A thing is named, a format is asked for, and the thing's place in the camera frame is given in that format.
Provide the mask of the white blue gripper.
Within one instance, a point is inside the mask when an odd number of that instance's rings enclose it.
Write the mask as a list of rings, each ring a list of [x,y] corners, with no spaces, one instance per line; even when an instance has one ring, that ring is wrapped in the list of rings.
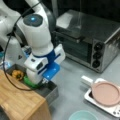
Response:
[[[65,60],[65,52],[61,44],[32,47],[29,57],[24,62],[26,74],[31,83],[38,85],[47,76],[49,81],[60,70]]]

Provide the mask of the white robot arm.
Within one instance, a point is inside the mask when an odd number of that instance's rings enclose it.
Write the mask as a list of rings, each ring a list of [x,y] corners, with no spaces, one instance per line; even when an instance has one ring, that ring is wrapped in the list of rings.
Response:
[[[33,84],[44,78],[51,80],[65,59],[63,46],[51,42],[50,22],[45,8],[38,0],[25,0],[34,10],[23,16],[0,0],[0,45],[4,59],[26,67]]]

